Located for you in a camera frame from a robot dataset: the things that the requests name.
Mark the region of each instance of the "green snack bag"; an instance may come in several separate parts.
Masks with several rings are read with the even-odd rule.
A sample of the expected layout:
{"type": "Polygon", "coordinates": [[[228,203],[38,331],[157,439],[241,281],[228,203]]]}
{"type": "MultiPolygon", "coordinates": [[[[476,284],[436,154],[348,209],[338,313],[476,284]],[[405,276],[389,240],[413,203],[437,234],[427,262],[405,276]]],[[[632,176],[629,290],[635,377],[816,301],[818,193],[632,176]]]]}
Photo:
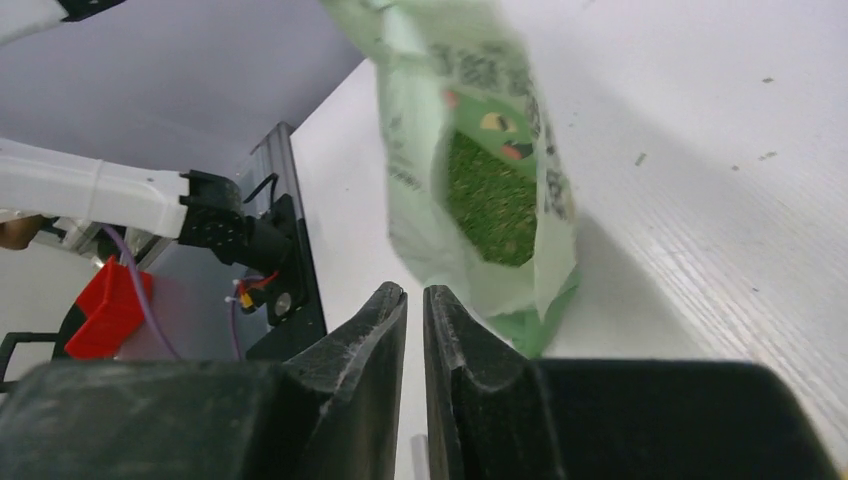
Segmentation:
{"type": "Polygon", "coordinates": [[[527,356],[578,283],[576,215],[517,34],[485,0],[323,0],[377,67],[389,237],[527,356]]]}

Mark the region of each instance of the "table surface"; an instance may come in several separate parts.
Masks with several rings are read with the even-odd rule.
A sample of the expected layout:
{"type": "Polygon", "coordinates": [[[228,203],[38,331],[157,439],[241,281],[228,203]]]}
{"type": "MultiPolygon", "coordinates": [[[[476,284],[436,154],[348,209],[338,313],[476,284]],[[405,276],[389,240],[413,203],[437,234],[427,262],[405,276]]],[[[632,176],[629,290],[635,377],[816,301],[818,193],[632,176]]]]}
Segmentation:
{"type": "MultiPolygon", "coordinates": [[[[848,4],[506,2],[581,215],[551,356],[745,358],[848,461],[848,4]]],[[[426,433],[422,290],[386,237],[374,69],[292,137],[329,329],[410,295],[397,476],[426,433]]]]}

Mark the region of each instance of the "plastic bag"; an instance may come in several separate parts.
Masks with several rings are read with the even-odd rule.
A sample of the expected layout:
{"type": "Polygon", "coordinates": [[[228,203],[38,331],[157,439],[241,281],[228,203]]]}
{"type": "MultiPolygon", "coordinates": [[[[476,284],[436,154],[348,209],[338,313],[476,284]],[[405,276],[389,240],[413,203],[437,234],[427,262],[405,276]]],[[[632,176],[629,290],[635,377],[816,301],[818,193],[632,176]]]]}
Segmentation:
{"type": "Polygon", "coordinates": [[[576,215],[520,39],[489,1],[323,3],[377,66],[395,251],[540,355],[578,283],[576,215]]]}

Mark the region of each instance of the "screw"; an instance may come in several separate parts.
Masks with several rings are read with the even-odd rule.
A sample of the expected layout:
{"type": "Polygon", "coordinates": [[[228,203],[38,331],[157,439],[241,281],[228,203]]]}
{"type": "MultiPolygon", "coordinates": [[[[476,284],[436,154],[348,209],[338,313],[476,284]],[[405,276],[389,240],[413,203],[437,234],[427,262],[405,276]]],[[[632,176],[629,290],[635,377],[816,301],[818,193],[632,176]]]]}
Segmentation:
{"type": "Polygon", "coordinates": [[[277,303],[274,304],[274,313],[277,316],[283,316],[287,314],[290,309],[291,295],[289,295],[287,292],[283,292],[283,294],[277,298],[277,303]]]}

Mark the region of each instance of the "red box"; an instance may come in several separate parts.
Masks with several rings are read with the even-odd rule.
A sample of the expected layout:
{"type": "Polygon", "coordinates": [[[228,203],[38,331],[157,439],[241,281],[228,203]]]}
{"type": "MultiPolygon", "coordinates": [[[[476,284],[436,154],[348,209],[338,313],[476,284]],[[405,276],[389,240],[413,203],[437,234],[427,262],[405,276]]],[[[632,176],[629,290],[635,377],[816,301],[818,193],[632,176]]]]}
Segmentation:
{"type": "MultiPolygon", "coordinates": [[[[153,299],[153,277],[141,272],[147,300],[153,299]]],[[[110,358],[144,322],[144,313],[127,267],[109,258],[77,297],[87,320],[65,345],[76,359],[110,358]]]]}

